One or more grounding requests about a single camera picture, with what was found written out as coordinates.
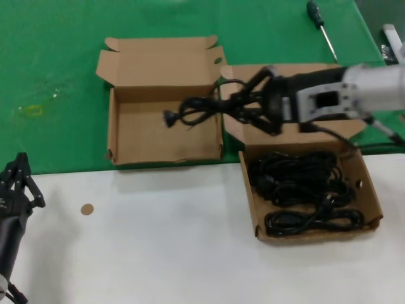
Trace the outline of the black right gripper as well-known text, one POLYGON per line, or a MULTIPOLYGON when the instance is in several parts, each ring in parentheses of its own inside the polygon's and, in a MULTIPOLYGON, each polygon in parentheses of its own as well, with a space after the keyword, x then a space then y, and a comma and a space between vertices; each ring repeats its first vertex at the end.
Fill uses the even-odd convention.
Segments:
POLYGON ((252 125, 271 136, 282 132, 281 124, 305 124, 325 117, 341 115, 340 90, 345 68, 331 68, 291 76, 277 73, 274 66, 264 66, 247 82, 233 80, 242 88, 230 95, 233 103, 253 103, 255 88, 265 79, 264 118, 261 108, 239 107, 236 121, 252 125))

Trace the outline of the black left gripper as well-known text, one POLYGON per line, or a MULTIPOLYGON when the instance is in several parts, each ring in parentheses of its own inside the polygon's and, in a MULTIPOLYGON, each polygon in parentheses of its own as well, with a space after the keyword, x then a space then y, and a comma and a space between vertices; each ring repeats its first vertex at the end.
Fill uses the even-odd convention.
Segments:
POLYGON ((1 172, 1 190, 9 189, 16 175, 21 188, 27 187, 34 199, 31 201, 24 193, 7 190, 1 193, 1 275, 10 276, 16 261, 27 220, 33 208, 46 206, 43 194, 32 178, 32 171, 26 152, 17 153, 1 172))

